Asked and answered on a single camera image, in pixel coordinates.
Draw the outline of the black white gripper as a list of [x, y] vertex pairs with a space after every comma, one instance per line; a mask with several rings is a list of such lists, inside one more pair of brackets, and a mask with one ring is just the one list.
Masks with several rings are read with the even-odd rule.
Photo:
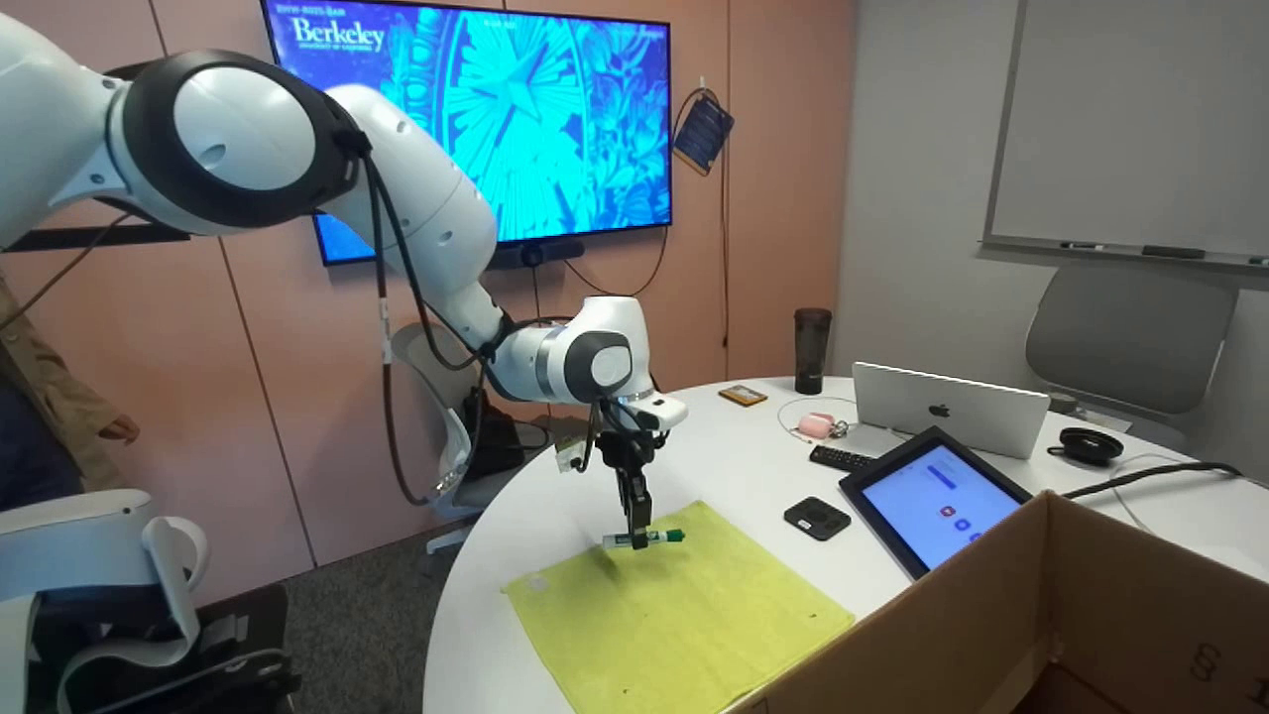
[[594, 446], [601, 460], [616, 468], [621, 537], [646, 537], [649, 488], [646, 488], [644, 466], [686, 421], [686, 406], [666, 394], [644, 394], [644, 396], [597, 396], [592, 413], [597, 417]]

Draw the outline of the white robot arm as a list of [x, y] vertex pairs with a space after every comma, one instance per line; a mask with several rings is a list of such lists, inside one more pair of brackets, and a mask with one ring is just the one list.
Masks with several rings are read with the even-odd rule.
[[192, 238], [300, 213], [360, 229], [504, 396], [597, 417], [625, 540], [649, 540], [644, 468], [686, 407], [649, 378], [644, 307], [592, 299], [566, 323], [508, 319], [485, 291], [489, 200], [381, 93], [313, 89], [241, 53], [174, 53], [106, 76], [0, 15], [0, 245], [86, 200]]

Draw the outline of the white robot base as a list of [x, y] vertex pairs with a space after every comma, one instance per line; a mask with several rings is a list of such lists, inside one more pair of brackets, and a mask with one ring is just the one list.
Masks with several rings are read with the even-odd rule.
[[260, 610], [201, 618], [205, 537], [137, 488], [0, 515], [0, 714], [295, 714]]

